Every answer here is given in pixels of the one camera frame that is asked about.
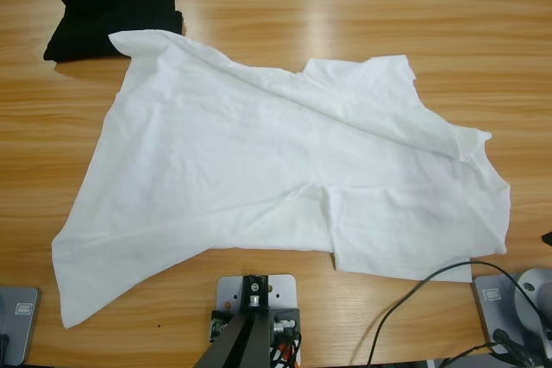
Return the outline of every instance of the cable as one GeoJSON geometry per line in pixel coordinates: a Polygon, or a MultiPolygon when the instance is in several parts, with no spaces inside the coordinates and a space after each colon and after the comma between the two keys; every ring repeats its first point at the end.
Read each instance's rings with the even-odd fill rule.
{"type": "Polygon", "coordinates": [[[458,355],[456,355],[454,358],[446,358],[444,359],[441,364],[439,365],[439,368],[445,368],[446,366],[449,366],[450,364],[452,364],[453,362],[455,362],[456,360],[460,359],[460,358],[464,358],[466,357],[467,355],[469,355],[470,353],[472,353],[473,351],[477,351],[478,349],[481,349],[481,348],[491,348],[493,346],[496,346],[498,345],[499,343],[498,342],[487,342],[486,344],[483,344],[483,345],[477,345],[477,346],[474,346],[473,348],[469,348],[468,350],[462,352],[462,353],[459,353],[458,355]]]}
{"type": "Polygon", "coordinates": [[[295,351],[293,352],[293,355],[289,358],[289,363],[287,363],[284,368],[286,368],[287,366],[289,366],[289,368],[295,368],[295,361],[297,360],[299,348],[301,347],[301,339],[301,334],[299,334],[297,345],[295,345],[295,340],[293,340],[293,347],[295,348],[295,351]]]}
{"type": "Polygon", "coordinates": [[[3,367],[6,359],[6,348],[9,345],[9,336],[0,334],[0,368],[3,367]]]}
{"type": "Polygon", "coordinates": [[[519,290],[519,292],[523,295],[523,297],[525,298],[525,300],[529,303],[529,305],[535,310],[535,312],[538,314],[538,316],[541,318],[541,322],[544,324],[545,327],[547,327],[549,330],[552,330],[550,329],[549,327],[549,324],[548,322],[546,321],[546,319],[544,318],[543,314],[541,313],[540,310],[538,310],[538,308],[535,306],[535,304],[530,300],[530,298],[527,296],[527,294],[524,292],[524,290],[521,288],[521,286],[519,286],[518,282],[516,282],[516,280],[510,276],[510,274],[499,268],[498,266],[492,264],[492,263],[489,263],[489,262],[484,262],[482,260],[472,260],[472,261],[468,261],[468,262],[460,262],[460,263],[455,263],[453,265],[449,265],[449,266],[445,266],[443,267],[442,269],[439,269],[438,271],[434,271],[433,273],[431,273],[426,279],[424,279],[423,281],[421,281],[419,284],[417,284],[410,292],[408,292],[405,296],[403,296],[402,299],[400,299],[397,303],[395,303],[393,306],[391,306],[391,308],[386,312],[386,314],[383,316],[383,318],[381,319],[381,322],[379,323],[378,325],[378,329],[376,329],[376,335],[374,335],[373,337],[373,342],[372,342],[372,348],[370,349],[370,356],[368,357],[368,362],[366,364],[366,367],[369,368],[372,366],[372,358],[373,358],[373,353],[376,349],[376,343],[378,342],[378,338],[380,336],[380,331],[383,327],[383,324],[386,323],[386,320],[387,318],[400,306],[402,305],[403,303],[405,303],[408,299],[411,298],[412,295],[414,295],[416,292],[418,292],[424,285],[426,285],[431,279],[433,279],[435,276],[438,276],[440,275],[441,273],[444,273],[446,271],[449,271],[450,269],[454,269],[456,267],[460,267],[460,266],[464,266],[464,265],[486,265],[486,266],[491,266],[492,268],[496,269],[497,271],[500,271],[501,273],[503,273],[508,279],[510,279],[510,281],[514,284],[514,286],[516,286],[516,288],[519,290]]]}

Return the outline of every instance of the gray base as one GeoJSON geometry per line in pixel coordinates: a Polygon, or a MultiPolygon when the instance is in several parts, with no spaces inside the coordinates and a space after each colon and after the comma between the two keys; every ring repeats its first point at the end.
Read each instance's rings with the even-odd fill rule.
{"type": "Polygon", "coordinates": [[[41,292],[0,286],[0,333],[9,336],[4,363],[21,365],[30,348],[41,292]]]}
{"type": "MultiPolygon", "coordinates": [[[[516,280],[519,278],[516,273],[512,273],[511,276],[516,280]]],[[[475,278],[474,288],[481,315],[485,320],[487,337],[491,339],[494,331],[502,329],[512,340],[523,344],[523,326],[514,304],[516,287],[510,279],[505,275],[480,276],[475,278]]],[[[499,354],[507,353],[501,345],[495,346],[492,350],[499,354]]]]}

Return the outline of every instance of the black cloth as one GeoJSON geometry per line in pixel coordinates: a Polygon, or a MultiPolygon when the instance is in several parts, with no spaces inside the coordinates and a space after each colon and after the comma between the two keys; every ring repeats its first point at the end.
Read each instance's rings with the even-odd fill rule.
{"type": "Polygon", "coordinates": [[[48,42],[44,60],[119,55],[108,34],[163,29],[182,34],[182,14],[174,0],[62,0],[65,14],[48,42]]]}

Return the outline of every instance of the gray device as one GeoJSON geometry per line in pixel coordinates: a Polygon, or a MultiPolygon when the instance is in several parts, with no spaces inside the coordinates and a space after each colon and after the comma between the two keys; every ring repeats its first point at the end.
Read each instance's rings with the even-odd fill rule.
{"type": "Polygon", "coordinates": [[[0,334],[9,337],[6,365],[21,365],[27,359],[40,299],[36,288],[0,286],[0,334]]]}
{"type": "MultiPolygon", "coordinates": [[[[552,269],[530,269],[521,276],[515,273],[511,276],[551,325],[552,269]]],[[[478,277],[474,288],[489,339],[500,329],[519,345],[541,348],[545,357],[552,359],[552,331],[542,324],[535,310],[505,275],[478,277]]],[[[492,350],[497,354],[507,353],[501,345],[492,350]]]]}

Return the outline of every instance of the wooden table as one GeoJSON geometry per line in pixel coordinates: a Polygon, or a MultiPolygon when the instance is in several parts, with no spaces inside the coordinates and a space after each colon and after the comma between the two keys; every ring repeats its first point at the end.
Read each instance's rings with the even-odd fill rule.
{"type": "MultiPolygon", "coordinates": [[[[186,35],[249,65],[406,53],[423,102],[493,133],[511,183],[509,271],[552,266],[552,0],[177,0],[186,35]]],[[[378,315],[414,283],[337,272],[330,255],[211,250],[139,284],[88,321],[61,325],[50,242],[86,172],[127,58],[41,58],[60,0],[0,0],[0,284],[43,298],[29,363],[192,366],[207,348],[216,281],[291,273],[304,366],[361,364],[378,315]]],[[[475,268],[475,273],[490,273],[475,268]]],[[[375,360],[456,354],[485,341],[469,284],[431,283],[386,324],[375,360]]]]}

